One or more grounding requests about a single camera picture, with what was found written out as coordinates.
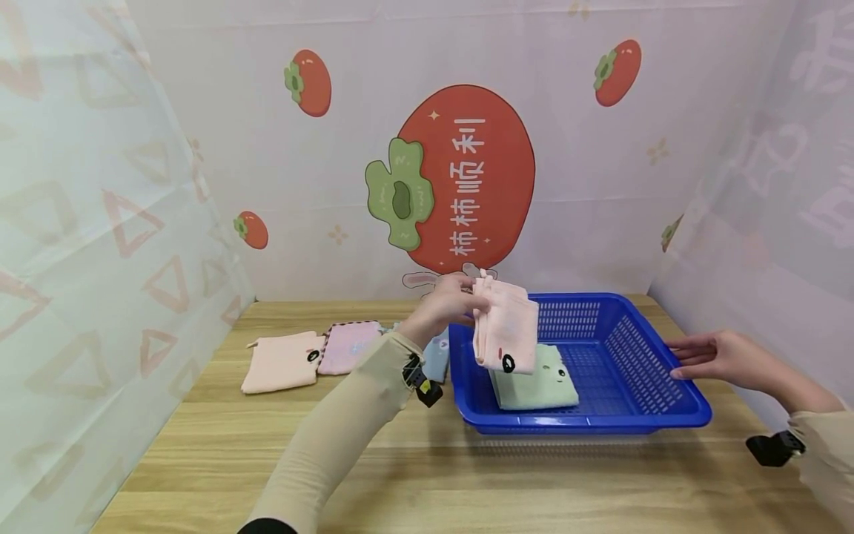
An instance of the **beige arm sleeve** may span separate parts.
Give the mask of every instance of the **beige arm sleeve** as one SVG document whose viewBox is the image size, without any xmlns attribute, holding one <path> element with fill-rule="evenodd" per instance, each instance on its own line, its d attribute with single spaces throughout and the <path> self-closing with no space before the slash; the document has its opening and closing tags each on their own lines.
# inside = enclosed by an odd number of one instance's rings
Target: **beige arm sleeve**
<svg viewBox="0 0 854 534">
<path fill-rule="evenodd" d="M 806 446 L 801 482 L 854 533 L 854 412 L 797 412 L 789 425 Z"/>
<path fill-rule="evenodd" d="M 383 426 L 407 404 L 402 369 L 421 349 L 397 332 L 362 362 L 300 423 L 270 475 L 249 521 L 273 518 L 299 534 L 317 531 L 320 511 Z"/>
</svg>

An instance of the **pink patterned towel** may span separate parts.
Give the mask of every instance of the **pink patterned towel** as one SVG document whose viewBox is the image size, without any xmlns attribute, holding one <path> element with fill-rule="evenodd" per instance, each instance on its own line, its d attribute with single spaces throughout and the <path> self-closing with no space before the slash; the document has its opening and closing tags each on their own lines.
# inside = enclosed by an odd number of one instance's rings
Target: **pink patterned towel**
<svg viewBox="0 0 854 534">
<path fill-rule="evenodd" d="M 380 328 L 375 320 L 332 325 L 326 334 L 318 373 L 347 374 L 353 371 L 359 363 L 362 349 L 382 335 Z"/>
<path fill-rule="evenodd" d="M 489 300 L 489 311 L 475 310 L 477 364 L 504 373 L 533 374 L 540 306 L 525 289 L 500 282 L 482 271 L 473 292 Z"/>
<path fill-rule="evenodd" d="M 252 361 L 240 391 L 253 395 L 314 384 L 325 340 L 316 332 L 259 337 L 250 344 Z"/>
</svg>

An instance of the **blue plastic basket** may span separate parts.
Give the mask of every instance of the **blue plastic basket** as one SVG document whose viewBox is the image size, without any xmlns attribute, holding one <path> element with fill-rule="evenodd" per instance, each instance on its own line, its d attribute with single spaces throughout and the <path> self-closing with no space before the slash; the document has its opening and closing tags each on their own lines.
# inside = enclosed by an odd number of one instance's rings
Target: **blue plastic basket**
<svg viewBox="0 0 854 534">
<path fill-rule="evenodd" d="M 505 412 L 488 371 L 475 362 L 471 328 L 450 331 L 459 412 L 481 434 L 650 434 L 708 425 L 711 407 L 649 322 L 612 293 L 530 295 L 540 303 L 537 338 L 560 350 L 579 395 L 573 408 Z"/>
</svg>

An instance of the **person's left hand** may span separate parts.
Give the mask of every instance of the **person's left hand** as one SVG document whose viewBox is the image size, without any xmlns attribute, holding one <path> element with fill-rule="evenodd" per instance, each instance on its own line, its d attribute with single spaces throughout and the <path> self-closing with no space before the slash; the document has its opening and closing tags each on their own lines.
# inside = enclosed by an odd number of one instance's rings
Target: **person's left hand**
<svg viewBox="0 0 854 534">
<path fill-rule="evenodd" d="M 473 285 L 474 279 L 462 274 L 446 274 L 439 278 L 436 289 L 421 301 L 397 331 L 423 349 L 433 337 L 444 332 L 448 323 L 474 325 L 474 319 L 467 314 L 476 309 L 487 311 L 489 301 L 464 291 Z"/>
</svg>

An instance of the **fabric wall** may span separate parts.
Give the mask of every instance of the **fabric wall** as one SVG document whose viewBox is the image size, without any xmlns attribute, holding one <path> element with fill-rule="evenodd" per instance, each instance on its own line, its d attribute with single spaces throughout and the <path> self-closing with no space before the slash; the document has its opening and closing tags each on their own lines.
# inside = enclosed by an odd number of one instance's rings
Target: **fabric wall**
<svg viewBox="0 0 854 534">
<path fill-rule="evenodd" d="M 747 332 L 854 405 L 854 3 L 798 3 L 763 75 L 729 110 L 652 295 L 683 329 Z"/>
<path fill-rule="evenodd" d="M 646 292 L 780 0 L 131 0 L 261 300 Z"/>
<path fill-rule="evenodd" d="M 0 532 L 87 532 L 253 297 L 177 124 L 122 4 L 0 0 Z"/>
</svg>

